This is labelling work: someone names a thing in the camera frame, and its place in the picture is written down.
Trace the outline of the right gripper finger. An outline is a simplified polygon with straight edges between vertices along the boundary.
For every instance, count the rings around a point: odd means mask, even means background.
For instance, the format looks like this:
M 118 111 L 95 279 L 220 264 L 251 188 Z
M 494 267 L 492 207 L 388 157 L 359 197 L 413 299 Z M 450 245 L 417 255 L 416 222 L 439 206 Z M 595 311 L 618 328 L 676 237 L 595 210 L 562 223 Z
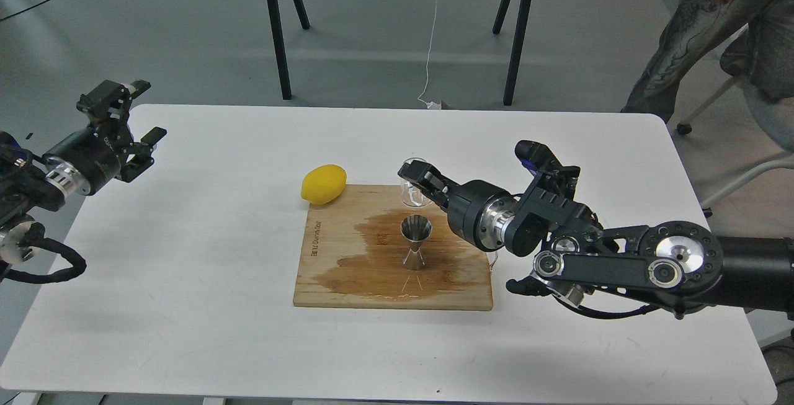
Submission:
M 460 184 L 443 176 L 434 165 L 422 161 L 404 162 L 398 170 L 398 176 L 419 189 L 443 211 L 463 211 Z

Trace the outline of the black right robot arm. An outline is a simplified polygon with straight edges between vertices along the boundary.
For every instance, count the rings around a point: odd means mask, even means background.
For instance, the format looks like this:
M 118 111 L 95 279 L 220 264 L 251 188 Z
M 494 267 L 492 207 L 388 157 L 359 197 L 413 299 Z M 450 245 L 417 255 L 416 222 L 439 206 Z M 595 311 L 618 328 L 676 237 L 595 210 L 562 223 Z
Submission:
M 457 184 L 421 160 L 398 172 L 477 249 L 533 256 L 530 275 L 508 280 L 508 292 L 553 296 L 595 319 L 660 310 L 682 319 L 707 306 L 792 317 L 791 239 L 715 236 L 683 220 L 607 229 L 574 199 L 578 166 L 561 164 L 547 145 L 531 140 L 520 140 L 514 153 L 532 176 L 522 195 L 483 180 Z

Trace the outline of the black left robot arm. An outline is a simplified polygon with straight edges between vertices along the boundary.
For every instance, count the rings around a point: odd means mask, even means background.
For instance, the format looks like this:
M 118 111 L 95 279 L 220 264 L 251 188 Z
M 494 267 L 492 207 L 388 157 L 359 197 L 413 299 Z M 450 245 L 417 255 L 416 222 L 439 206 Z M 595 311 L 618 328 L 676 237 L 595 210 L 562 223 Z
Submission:
M 95 195 L 112 179 L 131 182 L 153 165 L 151 154 L 166 130 L 152 128 L 136 140 L 128 127 L 132 102 L 150 86 L 144 80 L 130 84 L 101 82 L 76 104 L 77 110 L 87 116 L 88 125 L 42 156 L 23 148 L 11 134 L 2 133 L 3 280 L 42 285 L 73 280 L 85 272 L 87 262 L 82 255 L 48 238 L 45 227 L 29 212 L 35 207 L 57 211 L 70 195 Z M 69 267 L 46 275 L 12 268 L 42 249 L 60 255 Z

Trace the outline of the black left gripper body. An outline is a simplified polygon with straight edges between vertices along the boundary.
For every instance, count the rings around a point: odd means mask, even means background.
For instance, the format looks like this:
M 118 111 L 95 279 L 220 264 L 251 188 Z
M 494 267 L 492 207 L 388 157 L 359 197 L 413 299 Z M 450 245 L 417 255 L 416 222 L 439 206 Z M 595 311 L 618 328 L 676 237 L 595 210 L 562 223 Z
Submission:
M 83 128 L 54 145 L 45 155 L 45 181 L 64 196 L 95 195 L 110 180 L 122 181 L 127 149 L 135 141 L 115 145 L 112 137 Z

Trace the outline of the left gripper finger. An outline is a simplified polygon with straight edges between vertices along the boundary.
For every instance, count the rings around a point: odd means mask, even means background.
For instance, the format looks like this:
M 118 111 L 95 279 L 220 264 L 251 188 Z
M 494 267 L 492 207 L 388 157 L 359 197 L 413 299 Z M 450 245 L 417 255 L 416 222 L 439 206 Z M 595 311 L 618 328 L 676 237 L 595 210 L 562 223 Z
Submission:
M 133 182 L 154 164 L 151 154 L 155 151 L 156 144 L 166 135 L 166 129 L 154 127 L 142 137 L 141 141 L 130 145 L 127 149 L 128 159 L 122 165 L 123 182 Z
M 104 80 L 88 94 L 80 95 L 76 108 L 99 133 L 117 136 L 127 126 L 133 100 L 149 88 L 151 83 L 141 79 L 130 84 Z

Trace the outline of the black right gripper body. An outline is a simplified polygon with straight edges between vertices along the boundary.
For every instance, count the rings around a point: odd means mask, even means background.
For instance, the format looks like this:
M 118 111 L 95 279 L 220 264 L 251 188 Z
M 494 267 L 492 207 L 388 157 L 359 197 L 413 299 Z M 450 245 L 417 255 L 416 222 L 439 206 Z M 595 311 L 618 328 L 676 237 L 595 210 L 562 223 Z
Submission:
M 513 195 L 483 180 L 453 184 L 446 194 L 447 221 L 454 234 L 485 252 L 504 247 L 518 203 Z

